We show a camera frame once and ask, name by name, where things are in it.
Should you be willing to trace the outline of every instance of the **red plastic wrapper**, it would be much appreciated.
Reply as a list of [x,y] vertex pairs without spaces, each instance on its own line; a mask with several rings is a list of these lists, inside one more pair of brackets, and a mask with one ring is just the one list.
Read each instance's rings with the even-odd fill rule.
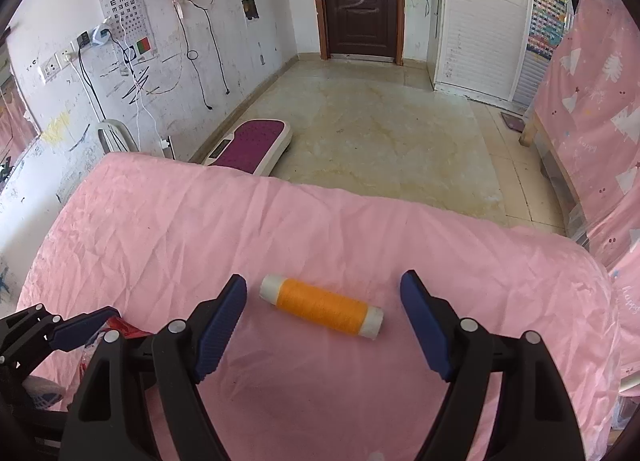
[[74,375],[73,380],[71,380],[69,387],[66,389],[65,397],[62,400],[63,409],[66,409],[68,405],[73,401],[74,394],[78,390],[82,378],[84,378],[84,374],[91,362],[91,359],[94,357],[97,346],[100,344],[100,342],[102,342],[102,337],[104,336],[104,334],[111,330],[118,331],[126,339],[140,338],[152,334],[146,331],[142,331],[135,326],[132,326],[129,322],[124,321],[120,317],[109,317],[107,321],[102,324],[102,327],[100,327],[100,329],[98,329],[89,339],[89,341],[84,345],[82,356],[80,357],[78,368],[76,369],[76,374]]

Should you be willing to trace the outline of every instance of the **door threshold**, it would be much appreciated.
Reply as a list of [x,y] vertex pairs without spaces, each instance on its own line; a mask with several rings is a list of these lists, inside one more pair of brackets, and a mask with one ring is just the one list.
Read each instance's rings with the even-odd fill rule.
[[370,62],[391,62],[396,60],[392,56],[378,56],[378,55],[356,55],[353,53],[332,53],[331,58],[338,58],[342,60],[368,60]]

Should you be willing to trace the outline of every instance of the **blue gripper pad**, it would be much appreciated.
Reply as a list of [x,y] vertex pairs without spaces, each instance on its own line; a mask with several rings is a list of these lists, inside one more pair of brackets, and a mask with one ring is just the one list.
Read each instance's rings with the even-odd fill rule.
[[439,373],[443,380],[449,381],[452,367],[449,361],[447,335],[430,306],[430,302],[443,300],[431,297],[413,270],[402,276],[400,299],[431,371]]
[[198,360],[194,369],[198,383],[218,368],[246,304],[246,281],[240,275],[234,275],[218,300],[220,305],[198,342]]
[[93,313],[82,313],[56,327],[49,345],[54,351],[73,351],[87,343],[102,324],[112,316],[120,316],[117,309],[106,306]]

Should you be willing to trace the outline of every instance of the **beige floor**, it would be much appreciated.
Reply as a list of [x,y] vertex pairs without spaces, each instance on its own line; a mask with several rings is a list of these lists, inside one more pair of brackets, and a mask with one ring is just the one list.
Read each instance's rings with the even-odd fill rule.
[[558,197],[540,172],[540,156],[535,146],[520,145],[520,134],[505,125],[499,109],[478,102],[469,104],[494,163],[508,225],[533,226],[564,235]]
[[273,170],[283,180],[564,233],[535,149],[519,145],[497,109],[435,93],[424,71],[298,62],[238,124],[251,118],[291,124],[291,145]]

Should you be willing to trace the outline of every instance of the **white sliding door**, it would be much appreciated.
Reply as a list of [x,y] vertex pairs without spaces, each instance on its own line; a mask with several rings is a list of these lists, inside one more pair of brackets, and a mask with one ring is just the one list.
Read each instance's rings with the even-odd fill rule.
[[444,0],[436,82],[511,101],[532,0]]

